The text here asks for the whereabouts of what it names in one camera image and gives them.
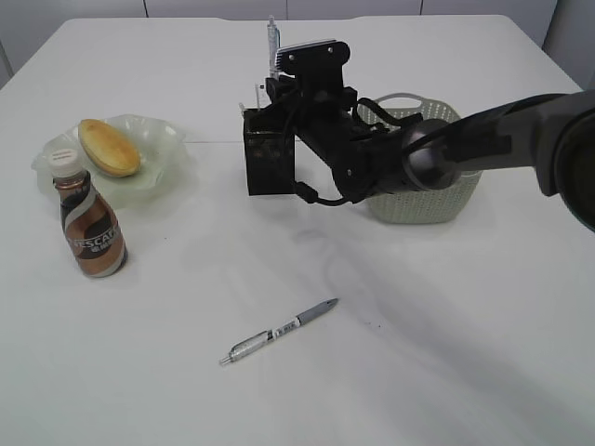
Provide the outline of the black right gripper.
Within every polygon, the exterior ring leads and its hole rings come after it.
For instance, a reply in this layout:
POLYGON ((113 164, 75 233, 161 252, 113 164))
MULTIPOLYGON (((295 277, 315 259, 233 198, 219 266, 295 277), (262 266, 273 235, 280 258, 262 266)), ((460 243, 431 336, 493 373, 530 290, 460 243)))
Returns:
POLYGON ((335 78, 280 75, 264 81, 270 104, 259 110, 259 130, 301 139, 354 139, 358 123, 352 109, 357 91, 335 78))

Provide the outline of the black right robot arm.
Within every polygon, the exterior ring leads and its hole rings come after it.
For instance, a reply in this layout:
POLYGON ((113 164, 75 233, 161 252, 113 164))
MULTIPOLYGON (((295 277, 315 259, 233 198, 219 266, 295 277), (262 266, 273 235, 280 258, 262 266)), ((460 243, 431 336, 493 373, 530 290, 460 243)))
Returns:
POLYGON ((296 181, 306 203, 359 203, 383 193, 445 190, 465 172, 531 167, 538 187, 558 195, 586 228, 594 228, 594 93, 543 94, 477 112, 451 124, 415 114, 375 129, 346 111, 364 101, 346 87, 339 96, 306 90, 282 75, 265 82, 265 112, 282 136, 301 139, 331 170, 340 194, 324 199, 296 181))

